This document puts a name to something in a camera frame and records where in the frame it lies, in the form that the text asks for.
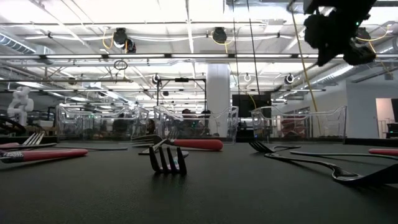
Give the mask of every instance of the pink handle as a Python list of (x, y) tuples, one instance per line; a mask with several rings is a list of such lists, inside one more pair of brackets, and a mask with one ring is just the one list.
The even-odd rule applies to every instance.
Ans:
[(12, 143), (6, 143), (6, 144), (0, 144), (0, 147), (14, 147), (14, 146), (20, 146), (18, 142), (12, 142)]
[(398, 156), (398, 149), (369, 149), (370, 154)]
[(78, 157), (87, 154), (87, 149), (66, 149), (66, 150), (48, 150), (48, 151), (22, 151), (24, 155), (24, 160), (27, 161), (37, 161), (42, 159), (56, 159), (63, 157)]
[(222, 150), (224, 144), (218, 139), (176, 139), (174, 146), (219, 151)]

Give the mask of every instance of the black wire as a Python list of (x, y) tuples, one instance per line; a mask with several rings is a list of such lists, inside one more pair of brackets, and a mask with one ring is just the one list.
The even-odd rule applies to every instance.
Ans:
[(252, 44), (252, 47), (253, 47), (254, 69), (255, 69), (255, 71), (256, 71), (257, 91), (259, 92), (259, 95), (260, 95), (259, 77), (258, 77), (258, 75), (257, 75), (256, 50), (255, 50), (255, 48), (254, 48), (253, 28), (252, 28), (252, 26), (251, 26), (249, 0), (246, 0), (246, 2), (247, 2), (247, 4), (248, 4), (249, 25), (250, 25), (250, 33), (251, 33), (251, 44)]
[[(235, 5), (234, 1), (232, 0), (232, 12), (235, 13)], [(234, 40), (235, 40), (235, 59), (236, 59), (236, 76), (238, 78), (238, 109), (241, 108), (241, 87), (239, 84), (239, 66), (238, 66), (238, 48), (236, 46), (236, 28), (235, 28), (235, 15), (233, 17), (233, 24), (234, 24)]]

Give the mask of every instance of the white robot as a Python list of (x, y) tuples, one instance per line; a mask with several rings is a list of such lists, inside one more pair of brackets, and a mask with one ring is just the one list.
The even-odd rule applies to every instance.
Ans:
[(14, 99), (12, 100), (7, 109), (8, 117), (12, 119), (17, 114), (18, 123), (23, 126), (26, 125), (27, 112), (33, 111), (33, 106), (34, 106), (33, 100), (28, 97), (29, 92), (30, 92), (29, 87), (22, 87), (22, 86), (18, 87), (17, 91), (12, 93)]

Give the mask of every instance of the white column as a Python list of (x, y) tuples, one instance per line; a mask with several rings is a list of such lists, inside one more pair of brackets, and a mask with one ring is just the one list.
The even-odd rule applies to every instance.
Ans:
[[(230, 107), (229, 92), (230, 70), (227, 64), (209, 64), (207, 68), (207, 106), (213, 114), (221, 113)], [(218, 133), (220, 137), (226, 137), (227, 124), (226, 117), (211, 121), (210, 131), (212, 134)]]

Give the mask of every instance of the table surface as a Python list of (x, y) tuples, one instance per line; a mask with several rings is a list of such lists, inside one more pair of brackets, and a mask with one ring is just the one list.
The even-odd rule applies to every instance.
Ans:
[[(302, 146), (299, 150), (308, 152), (371, 148)], [(244, 143), (225, 146), (223, 152), (191, 151), (186, 177), (154, 175), (149, 156), (137, 155), (141, 150), (0, 164), (0, 223), (398, 223), (398, 185), (348, 187), (334, 182), (326, 167), (268, 159)], [(306, 158), (359, 174), (395, 163)]]

